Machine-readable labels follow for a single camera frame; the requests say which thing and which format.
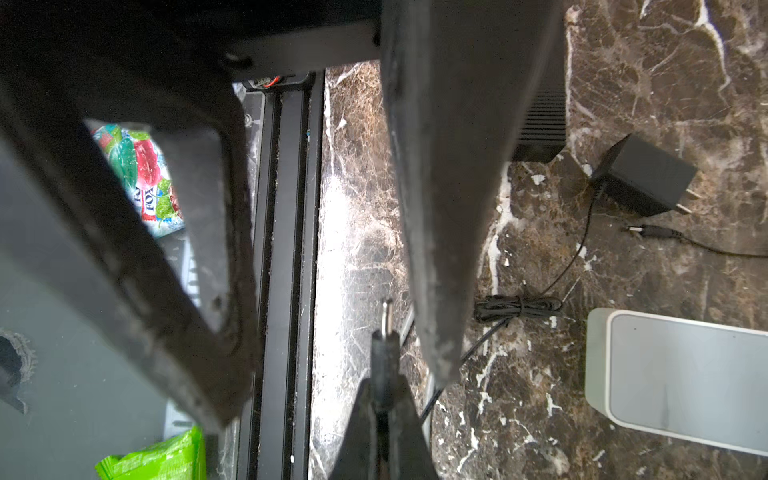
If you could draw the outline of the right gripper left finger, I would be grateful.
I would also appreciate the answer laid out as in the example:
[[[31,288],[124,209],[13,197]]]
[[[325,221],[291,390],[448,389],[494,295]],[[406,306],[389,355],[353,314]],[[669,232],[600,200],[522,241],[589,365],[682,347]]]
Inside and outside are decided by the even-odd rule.
[[[363,379],[329,479],[380,478],[378,426],[370,380]]]

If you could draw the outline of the black power adapter with cable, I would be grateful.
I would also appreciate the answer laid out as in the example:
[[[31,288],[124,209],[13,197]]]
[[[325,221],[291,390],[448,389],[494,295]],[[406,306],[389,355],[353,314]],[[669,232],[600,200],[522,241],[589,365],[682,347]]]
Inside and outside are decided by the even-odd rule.
[[[356,382],[369,370],[368,328],[377,322],[377,299],[393,296],[397,317],[411,299],[385,141],[362,141],[337,168],[363,195],[366,236],[348,269],[350,303],[361,313],[350,334],[354,348],[345,383],[316,381],[313,390],[319,402],[349,409]],[[638,216],[614,200],[602,197],[591,206],[588,172],[567,152],[545,165],[502,167],[474,294],[546,293],[564,306],[551,318],[515,319],[489,340],[482,326],[469,322],[464,341],[478,350],[439,405],[443,424],[468,412],[487,425],[510,415],[572,430],[603,425],[606,418],[583,394],[587,312],[598,306],[672,313],[696,308],[707,274],[701,255],[672,240],[642,240],[628,232]]]

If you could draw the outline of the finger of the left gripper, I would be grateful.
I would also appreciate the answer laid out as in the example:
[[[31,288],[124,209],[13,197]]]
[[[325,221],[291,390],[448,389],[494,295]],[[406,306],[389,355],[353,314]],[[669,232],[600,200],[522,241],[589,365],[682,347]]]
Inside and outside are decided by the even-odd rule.
[[[89,122],[148,129],[193,244],[185,293]],[[248,148],[230,74],[149,1],[1,5],[1,253],[81,313],[203,428],[261,367]]]
[[[381,85],[409,292],[439,387],[459,375],[500,185],[563,28],[558,1],[386,1]]]

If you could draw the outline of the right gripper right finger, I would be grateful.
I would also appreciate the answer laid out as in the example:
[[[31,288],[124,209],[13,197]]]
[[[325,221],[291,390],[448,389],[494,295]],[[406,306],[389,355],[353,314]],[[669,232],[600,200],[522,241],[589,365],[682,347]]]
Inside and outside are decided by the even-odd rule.
[[[406,378],[399,375],[380,410],[380,478],[438,479]]]

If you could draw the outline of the black network switch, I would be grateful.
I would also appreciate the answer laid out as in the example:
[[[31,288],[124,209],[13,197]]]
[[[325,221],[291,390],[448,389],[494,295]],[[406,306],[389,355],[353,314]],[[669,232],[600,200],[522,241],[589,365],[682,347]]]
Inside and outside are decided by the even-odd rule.
[[[528,108],[511,161],[549,163],[566,145],[565,66],[552,57]]]

